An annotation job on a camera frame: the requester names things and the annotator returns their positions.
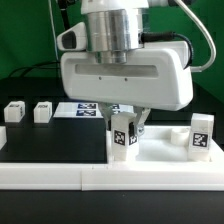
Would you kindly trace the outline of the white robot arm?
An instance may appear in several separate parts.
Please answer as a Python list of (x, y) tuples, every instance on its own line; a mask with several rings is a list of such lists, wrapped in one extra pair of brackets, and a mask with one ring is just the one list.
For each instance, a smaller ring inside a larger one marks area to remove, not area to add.
[(106, 127), (112, 105), (134, 107), (130, 131), (139, 135), (152, 109), (177, 111), (193, 98), (193, 47), (173, 31), (152, 33), (148, 0), (82, 0), (82, 22), (57, 37), (66, 94), (95, 101)]

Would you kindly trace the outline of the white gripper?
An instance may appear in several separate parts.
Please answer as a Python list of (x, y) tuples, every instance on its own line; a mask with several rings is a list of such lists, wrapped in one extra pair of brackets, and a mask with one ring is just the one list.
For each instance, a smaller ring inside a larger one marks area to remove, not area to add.
[(138, 106), (134, 107), (133, 126), (134, 134), (141, 136), (149, 108), (177, 111), (192, 100), (187, 60), (188, 47), (183, 41), (147, 43), (128, 52), (125, 64), (98, 64), (91, 53), (68, 52), (61, 58), (63, 87), (72, 99), (100, 102), (108, 131), (114, 115), (110, 103)]

